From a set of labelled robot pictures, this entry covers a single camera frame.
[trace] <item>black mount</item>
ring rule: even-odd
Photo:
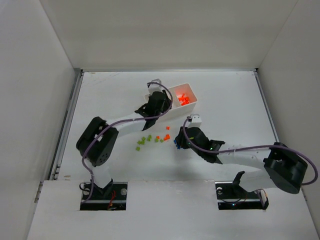
[[[82,195],[82,200],[86,200],[89,196],[89,191],[91,189],[91,183],[83,184],[84,192],[87,194]],[[112,192],[115,192],[115,198],[112,200],[112,210],[126,210],[127,205],[127,182],[114,182],[111,180],[109,184],[100,188],[94,184],[92,196],[90,200],[82,203],[80,210],[84,211],[98,211],[98,210],[110,210],[108,209],[110,200],[112,199]]]
[[[287,147],[281,142],[275,142],[274,145]],[[290,194],[299,193],[308,168],[304,160],[291,151],[271,148],[271,153],[263,162],[265,170],[279,189]]]
[[[84,155],[90,143],[108,126],[106,121],[96,116],[91,120],[83,134],[76,143],[76,148]],[[92,166],[101,166],[111,155],[119,132],[116,128],[109,128],[100,140],[97,140],[89,150],[86,158],[90,160]]]

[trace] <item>white panel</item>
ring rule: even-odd
[[[315,240],[302,194],[263,210],[218,210],[213,181],[130,181],[125,211],[79,211],[80,181],[46,181],[28,240]]]
[[[163,71],[86,72],[75,107],[59,180],[90,178],[82,166],[76,143],[92,118],[116,119],[132,113],[145,103],[147,82],[161,79],[172,86],[189,83],[198,103],[193,113],[202,119],[201,129],[210,139],[253,146],[273,144],[275,137],[252,71]],[[107,161],[115,181],[128,180],[217,180],[230,181],[250,167],[210,164],[192,150],[178,150],[173,139],[188,114],[157,122],[143,132],[119,137]],[[141,137],[152,135],[171,139],[163,143],[145,142],[136,151]]]
[[[74,67],[258,67],[297,0],[41,0]]]
[[[259,68],[263,91],[281,141],[320,169],[320,1],[299,0]],[[314,176],[309,167],[307,179]],[[304,187],[320,232],[320,181]]]
[[[74,80],[38,0],[0,3],[0,233],[26,238]]]

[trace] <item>robotic arm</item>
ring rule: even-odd
[[[171,108],[172,100],[168,98],[163,88],[171,95],[161,81],[155,79],[148,85],[150,93],[148,102],[132,114],[112,120],[103,120],[97,116],[89,123],[76,143],[76,148],[82,157],[86,155],[85,164],[92,170],[96,187],[104,189],[112,180],[108,174],[108,166],[104,163],[110,157],[117,138],[149,129],[159,116]]]
[[[202,121],[198,114],[192,114],[188,122],[185,133],[189,141],[181,127],[174,140],[178,149],[192,149],[212,164],[237,164],[257,169],[252,172],[238,172],[232,182],[233,186],[240,186],[248,193],[267,188],[279,188],[290,194],[299,193],[308,165],[297,154],[281,147],[277,148],[277,146],[286,147],[284,144],[275,142],[274,148],[237,151],[243,146],[209,140],[200,130]]]

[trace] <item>wall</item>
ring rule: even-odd
[[[40,0],[72,65],[257,68],[297,0]]]
[[[73,68],[39,0],[0,1],[0,233],[25,239]]]
[[[320,169],[320,1],[299,0],[258,74],[279,138]],[[307,171],[306,179],[314,176]],[[303,188],[320,233],[320,181]]]

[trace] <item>white table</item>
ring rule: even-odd
[[[78,185],[90,175],[77,140],[93,117],[115,119],[140,107],[146,83],[157,78],[167,87],[191,85],[198,98],[193,113],[201,115],[210,139],[243,146],[275,142],[252,71],[86,72],[58,181],[44,183],[29,239],[317,239],[301,192],[267,189],[267,211],[219,211],[213,181],[231,181],[253,168],[210,164],[192,150],[177,150],[173,138],[187,115],[117,139],[107,164],[114,181],[128,181],[126,211],[78,211]],[[171,140],[146,142],[136,151],[149,134],[170,134]]]

